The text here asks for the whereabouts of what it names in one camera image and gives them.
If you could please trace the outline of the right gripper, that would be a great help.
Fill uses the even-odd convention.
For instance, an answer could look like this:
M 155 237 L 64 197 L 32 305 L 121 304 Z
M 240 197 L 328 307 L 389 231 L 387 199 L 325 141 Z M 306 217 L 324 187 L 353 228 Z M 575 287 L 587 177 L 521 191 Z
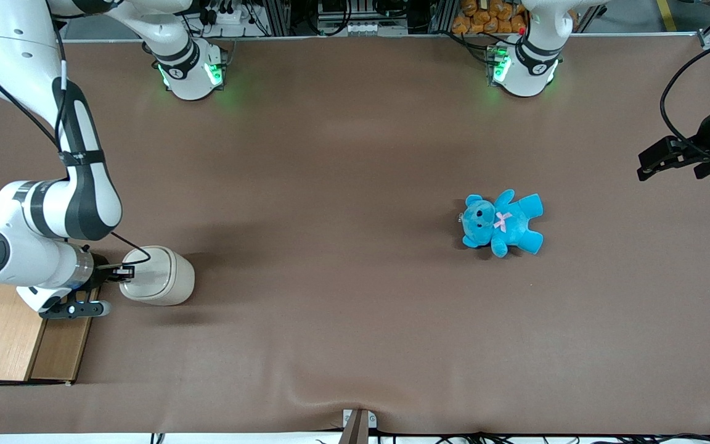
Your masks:
M 90 278 L 84 284 L 84 302 L 90 302 L 94 290 L 98 289 L 108 279 L 109 282 L 129 282 L 135 278 L 135 264 L 110 262 L 98 253 L 91 253 L 93 267 Z

